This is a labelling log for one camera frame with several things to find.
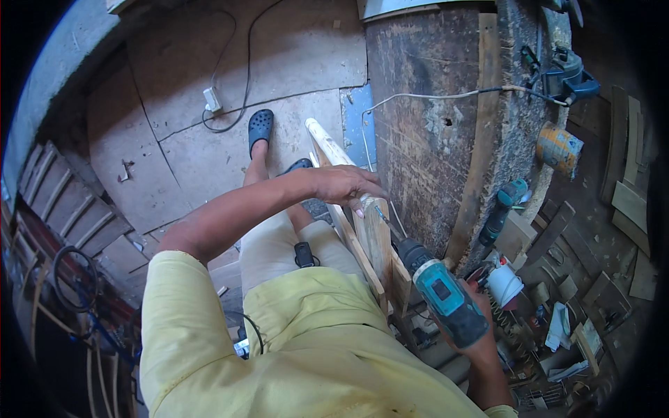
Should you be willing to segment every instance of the paint can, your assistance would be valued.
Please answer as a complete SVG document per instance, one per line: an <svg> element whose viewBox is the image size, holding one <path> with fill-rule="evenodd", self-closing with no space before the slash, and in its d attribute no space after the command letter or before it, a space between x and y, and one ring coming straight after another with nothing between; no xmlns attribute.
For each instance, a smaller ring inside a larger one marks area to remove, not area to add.
<svg viewBox="0 0 669 418"><path fill-rule="evenodd" d="M552 122L544 123L537 141L537 157L573 180L581 158L583 141Z"/></svg>
<svg viewBox="0 0 669 418"><path fill-rule="evenodd" d="M525 287L508 263L493 270L488 276L488 289L495 301L504 308Z"/></svg>

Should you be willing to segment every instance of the person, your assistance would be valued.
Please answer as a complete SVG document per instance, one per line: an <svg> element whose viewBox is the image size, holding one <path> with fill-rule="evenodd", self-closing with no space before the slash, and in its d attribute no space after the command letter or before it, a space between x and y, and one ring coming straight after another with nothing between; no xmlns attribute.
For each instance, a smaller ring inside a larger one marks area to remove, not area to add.
<svg viewBox="0 0 669 418"><path fill-rule="evenodd" d="M243 187L174 224L151 260L142 305L140 387L152 417L516 417L490 331L465 350L465 395L402 346L337 233L300 204L387 198L353 166L299 168L270 179L274 115L249 123ZM242 239L240 266L251 357L233 349L207 263ZM320 266L298 268L307 241ZM473 291L490 320L487 298Z"/></svg>

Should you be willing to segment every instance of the right hand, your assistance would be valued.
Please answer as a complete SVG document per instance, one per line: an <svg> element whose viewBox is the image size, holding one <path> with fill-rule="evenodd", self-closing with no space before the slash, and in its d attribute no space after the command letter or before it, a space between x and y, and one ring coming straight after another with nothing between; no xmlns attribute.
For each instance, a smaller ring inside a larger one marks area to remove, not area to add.
<svg viewBox="0 0 669 418"><path fill-rule="evenodd" d="M389 198L381 187L379 176L354 165L307 170L317 199L332 205L349 206L360 218L363 217L363 205L358 196L369 193L374 197Z"/></svg>
<svg viewBox="0 0 669 418"><path fill-rule="evenodd" d="M454 343L453 340L451 340L450 336L448 336L448 333L446 330L442 328L442 326L437 322L436 320L434 321L435 324L437 324L437 327L439 330L442 332L444 335L444 338L446 339L446 342L448 342L448 345L453 348L453 351L462 354L469 358L469 360L473 364L498 364L499 360L497 357L497 344L495 343L495 337L492 334L492 310L490 308L490 300L488 299L488 296L482 293L477 293L478 289L478 283L476 280L472 281L472 283L467 284L463 279L459 280L460 284L462 287L465 289L465 291L469 294L469 296L472 298L474 303L478 306L478 309L483 313L483 315L486 317L488 320L488 323L490 324L490 329L488 329L488 332L477 342L472 344L471 346L465 348L464 350L461 350L458 348Z"/></svg>

